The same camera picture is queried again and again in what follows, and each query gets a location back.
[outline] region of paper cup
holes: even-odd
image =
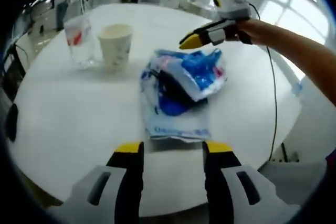
[[[116,24],[105,27],[98,35],[105,64],[113,70],[126,67],[133,28],[126,24]]]

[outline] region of white round table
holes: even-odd
[[[209,22],[179,10],[137,4],[100,6],[91,20],[95,35],[114,23],[134,27],[127,70],[111,74],[77,69],[61,32],[33,62],[15,100],[19,117],[17,139],[9,143],[13,158],[26,176],[62,201],[75,182],[95,166],[105,165],[121,143],[149,144],[140,108],[140,73],[153,50],[178,50],[181,38]],[[259,168],[270,154],[275,123],[269,58],[259,47],[239,42],[218,48],[227,62],[228,81],[209,104],[213,140],[229,143],[242,164]],[[301,105],[277,65],[275,73],[276,149]],[[140,216],[169,214],[207,201],[201,150],[147,152],[143,180]]]

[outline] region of black cable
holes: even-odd
[[[256,11],[258,18],[260,20],[260,15],[258,13],[257,8],[249,3],[250,6],[253,7],[253,9]],[[274,150],[274,143],[275,143],[275,137],[277,135],[277,127],[278,127],[278,101],[277,101],[277,86],[276,86],[276,81],[275,81],[275,74],[274,74],[274,67],[273,67],[273,62],[272,62],[272,58],[271,58],[271,53],[269,51],[269,48],[266,46],[267,52],[268,52],[268,57],[269,57],[269,61],[271,63],[271,68],[272,68],[272,75],[273,75],[273,84],[274,84],[274,102],[275,102],[275,123],[274,123],[274,134],[273,134],[273,140],[272,140],[272,148],[271,148],[271,153],[269,155],[268,161],[271,160],[272,158],[272,154],[273,154],[273,150]]]
[[[26,50],[23,49],[22,47],[18,46],[17,44],[15,44],[15,46],[16,46],[17,48],[21,49],[21,50],[25,53],[26,58],[27,58],[27,65],[29,66],[28,54],[27,54]]]

